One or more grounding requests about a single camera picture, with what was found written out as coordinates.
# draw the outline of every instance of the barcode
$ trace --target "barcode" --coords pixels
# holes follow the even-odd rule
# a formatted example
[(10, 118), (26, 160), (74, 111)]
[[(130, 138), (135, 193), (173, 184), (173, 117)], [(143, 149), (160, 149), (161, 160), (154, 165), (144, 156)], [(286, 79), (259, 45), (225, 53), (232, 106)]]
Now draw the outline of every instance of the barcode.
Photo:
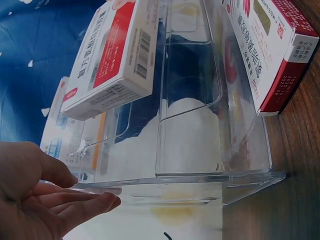
[(151, 41), (150, 35), (144, 32), (143, 30), (141, 30), (138, 61), (135, 67), (135, 72), (136, 74), (138, 74), (144, 79), (147, 78), (147, 72), (148, 72), (150, 41)]

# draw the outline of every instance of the human hand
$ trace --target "human hand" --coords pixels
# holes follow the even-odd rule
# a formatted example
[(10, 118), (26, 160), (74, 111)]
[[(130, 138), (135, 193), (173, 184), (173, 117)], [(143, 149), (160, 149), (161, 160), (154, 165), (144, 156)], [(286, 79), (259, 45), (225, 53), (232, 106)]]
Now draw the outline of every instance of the human hand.
[(66, 165), (34, 143), (0, 142), (0, 239), (61, 240), (121, 204), (112, 193), (67, 189), (76, 183)]

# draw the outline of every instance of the red label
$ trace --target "red label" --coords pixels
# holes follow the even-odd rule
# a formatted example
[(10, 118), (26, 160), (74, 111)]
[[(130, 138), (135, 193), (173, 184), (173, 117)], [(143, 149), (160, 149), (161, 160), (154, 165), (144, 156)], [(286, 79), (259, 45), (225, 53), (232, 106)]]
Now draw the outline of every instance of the red label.
[(260, 108), (261, 112), (274, 113), (285, 107), (306, 66), (307, 63), (282, 61), (274, 83)]
[(278, 10), (281, 12), (285, 20), (295, 32), (302, 35), (318, 37), (316, 31), (312, 28), (306, 17), (293, 4), (291, 0), (272, 0)]
[(93, 88), (105, 83), (119, 73), (134, 8), (134, 2), (127, 2), (116, 11), (105, 43)]
[(230, 38), (225, 41), (224, 61), (226, 79), (230, 84), (233, 84), (237, 78), (237, 68), (235, 64), (235, 57), (230, 47)]
[(282, 37), (284, 36), (284, 28), (280, 25), (278, 26), (278, 35), (279, 37), (282, 39)]
[(74, 95), (76, 95), (77, 91), (78, 91), (78, 88), (76, 87), (75, 89), (72, 89), (70, 92), (66, 93), (64, 95), (63, 101), (65, 102), (68, 99), (72, 98)]

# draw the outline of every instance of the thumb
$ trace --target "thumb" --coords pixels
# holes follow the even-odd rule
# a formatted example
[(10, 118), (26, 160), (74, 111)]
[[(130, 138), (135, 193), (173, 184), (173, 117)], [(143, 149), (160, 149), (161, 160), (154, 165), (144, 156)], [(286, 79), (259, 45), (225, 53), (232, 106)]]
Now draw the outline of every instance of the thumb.
[(62, 188), (70, 188), (78, 182), (78, 179), (71, 174), (62, 161), (44, 152), (40, 158), (40, 163), (42, 168), (41, 180), (50, 181)]
[(0, 142), (0, 153), (0, 192), (10, 200), (19, 201), (40, 179), (62, 188), (77, 182), (64, 163), (32, 142)]

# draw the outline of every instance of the clear acrylic organizer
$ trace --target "clear acrylic organizer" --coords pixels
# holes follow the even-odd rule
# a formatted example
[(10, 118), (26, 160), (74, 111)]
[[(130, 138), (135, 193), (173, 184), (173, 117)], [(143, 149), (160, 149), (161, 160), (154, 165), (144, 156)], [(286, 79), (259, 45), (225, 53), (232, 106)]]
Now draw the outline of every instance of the clear acrylic organizer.
[(153, 94), (106, 113), (104, 140), (78, 152), (76, 188), (124, 204), (230, 204), (285, 178), (270, 172), (265, 122), (224, 11), (214, 0), (160, 1)]

